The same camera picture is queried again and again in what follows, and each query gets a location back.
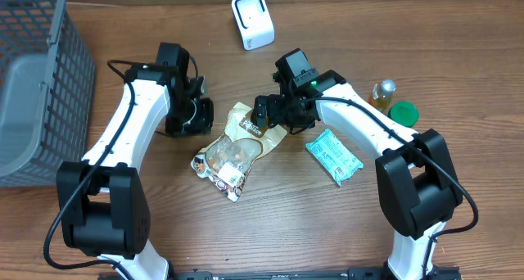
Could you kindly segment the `brown snack pouch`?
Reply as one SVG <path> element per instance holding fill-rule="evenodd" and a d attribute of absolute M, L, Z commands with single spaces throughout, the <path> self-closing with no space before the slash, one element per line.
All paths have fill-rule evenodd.
<path fill-rule="evenodd" d="M 224 133 L 199 150 L 191 167 L 199 178 L 208 178 L 230 201 L 242 194 L 256 160 L 268 155 L 287 135 L 280 125 L 260 128 L 251 122 L 252 109 L 238 102 L 228 113 Z"/>

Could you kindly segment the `teal wet wipes packet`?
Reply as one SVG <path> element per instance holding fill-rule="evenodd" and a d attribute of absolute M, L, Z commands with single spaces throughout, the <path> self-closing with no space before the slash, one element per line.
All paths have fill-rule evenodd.
<path fill-rule="evenodd" d="M 331 175 L 338 187 L 364 167 L 330 129 L 322 132 L 313 142 L 307 143 L 305 148 Z"/>

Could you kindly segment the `yellow oil bottle silver cap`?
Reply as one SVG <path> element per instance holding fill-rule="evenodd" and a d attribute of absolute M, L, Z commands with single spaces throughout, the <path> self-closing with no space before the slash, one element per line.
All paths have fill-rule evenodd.
<path fill-rule="evenodd" d="M 396 90 L 396 83 L 391 79 L 384 79 L 379 84 L 375 84 L 369 95 L 368 103 L 380 112 L 385 112 L 391 104 L 393 93 Z"/>

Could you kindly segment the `green lid white jar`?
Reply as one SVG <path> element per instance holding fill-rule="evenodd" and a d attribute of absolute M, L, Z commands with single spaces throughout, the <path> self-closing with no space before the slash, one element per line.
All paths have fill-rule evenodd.
<path fill-rule="evenodd" d="M 387 116 L 404 127 L 412 128 L 418 122 L 419 112 L 411 102 L 397 102 L 390 108 Z"/>

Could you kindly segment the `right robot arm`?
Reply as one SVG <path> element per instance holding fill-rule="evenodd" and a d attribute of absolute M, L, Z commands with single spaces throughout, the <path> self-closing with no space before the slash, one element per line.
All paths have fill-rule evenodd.
<path fill-rule="evenodd" d="M 350 268 L 347 277 L 459 279 L 459 269 L 431 261 L 435 235 L 463 201 L 442 136 L 433 129 L 417 133 L 389 119 L 334 70 L 320 74 L 299 48 L 275 66 L 280 93 L 255 99 L 252 122 L 286 125 L 297 134 L 322 121 L 375 162 L 380 207 L 395 230 L 393 249 L 383 266 Z"/>

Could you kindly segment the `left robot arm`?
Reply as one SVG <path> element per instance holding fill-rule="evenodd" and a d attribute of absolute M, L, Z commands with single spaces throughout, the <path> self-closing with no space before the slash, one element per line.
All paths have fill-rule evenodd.
<path fill-rule="evenodd" d="M 108 67 L 124 83 L 110 123 L 81 160 L 56 173 L 60 210 L 43 243 L 55 269 L 108 264 L 117 279 L 172 279 L 172 264 L 152 245 L 151 212 L 139 171 L 159 124 L 168 138 L 211 131 L 213 102 L 205 77 L 188 76 L 194 57 L 177 43 L 161 43 L 152 63 L 120 61 Z"/>

